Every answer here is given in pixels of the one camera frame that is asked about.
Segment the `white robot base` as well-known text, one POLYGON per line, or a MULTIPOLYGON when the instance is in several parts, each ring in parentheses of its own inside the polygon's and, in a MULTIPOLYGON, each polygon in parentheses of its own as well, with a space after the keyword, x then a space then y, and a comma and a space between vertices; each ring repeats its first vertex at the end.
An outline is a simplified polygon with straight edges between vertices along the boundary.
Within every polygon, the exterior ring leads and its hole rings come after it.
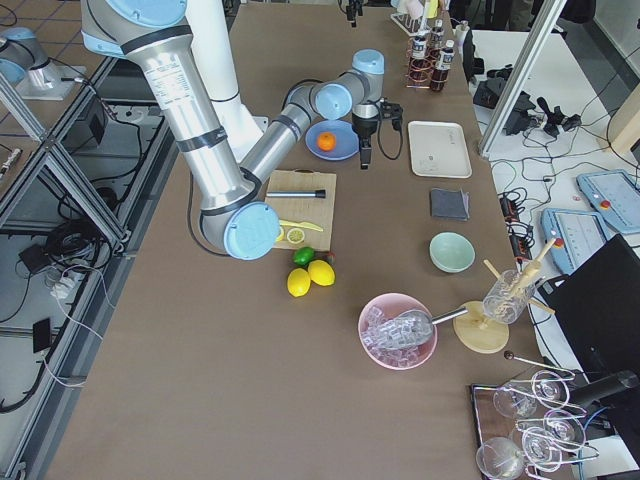
POLYGON ((186 18, 194 35, 191 49, 197 70, 229 139, 257 141, 262 131, 240 97, 222 2, 188 1, 186 18))

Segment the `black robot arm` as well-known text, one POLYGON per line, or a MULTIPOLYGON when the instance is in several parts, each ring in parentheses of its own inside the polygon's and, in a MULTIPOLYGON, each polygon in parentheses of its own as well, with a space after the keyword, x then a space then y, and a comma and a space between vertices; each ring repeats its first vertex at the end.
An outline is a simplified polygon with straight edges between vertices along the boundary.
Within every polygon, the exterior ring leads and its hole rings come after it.
POLYGON ((363 15, 362 0, 338 0, 338 7, 345 15, 347 22, 352 28, 357 27, 358 18, 363 15))

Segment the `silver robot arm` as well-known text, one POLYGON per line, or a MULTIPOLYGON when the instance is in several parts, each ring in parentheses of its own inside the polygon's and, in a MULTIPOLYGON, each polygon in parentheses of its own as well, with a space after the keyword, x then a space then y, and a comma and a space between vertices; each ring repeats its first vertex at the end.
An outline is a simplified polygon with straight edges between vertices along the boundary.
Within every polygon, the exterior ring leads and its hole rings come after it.
POLYGON ((81 18, 88 50, 141 68, 199 186, 201 234, 236 259, 275 245, 279 218, 257 196, 311 123, 382 97, 384 56, 360 50, 337 79, 296 88, 261 130, 239 98, 220 2, 84 1, 81 18))

